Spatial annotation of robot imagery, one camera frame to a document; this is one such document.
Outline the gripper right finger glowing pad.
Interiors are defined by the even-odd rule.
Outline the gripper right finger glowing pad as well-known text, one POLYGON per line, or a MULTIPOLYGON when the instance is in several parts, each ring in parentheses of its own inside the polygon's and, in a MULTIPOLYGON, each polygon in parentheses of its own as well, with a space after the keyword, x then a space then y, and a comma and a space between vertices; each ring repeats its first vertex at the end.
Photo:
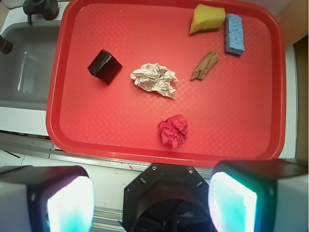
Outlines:
POLYGON ((220 161, 210 179, 208 204, 219 232, 307 232, 308 162, 220 161))

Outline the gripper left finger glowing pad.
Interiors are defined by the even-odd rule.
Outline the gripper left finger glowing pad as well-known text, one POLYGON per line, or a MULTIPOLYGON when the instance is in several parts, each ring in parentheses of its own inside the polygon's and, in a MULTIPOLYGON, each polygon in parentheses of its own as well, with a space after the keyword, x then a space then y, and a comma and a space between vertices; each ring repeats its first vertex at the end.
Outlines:
POLYGON ((94 184, 81 166, 2 166, 2 232, 89 232, 94 184))

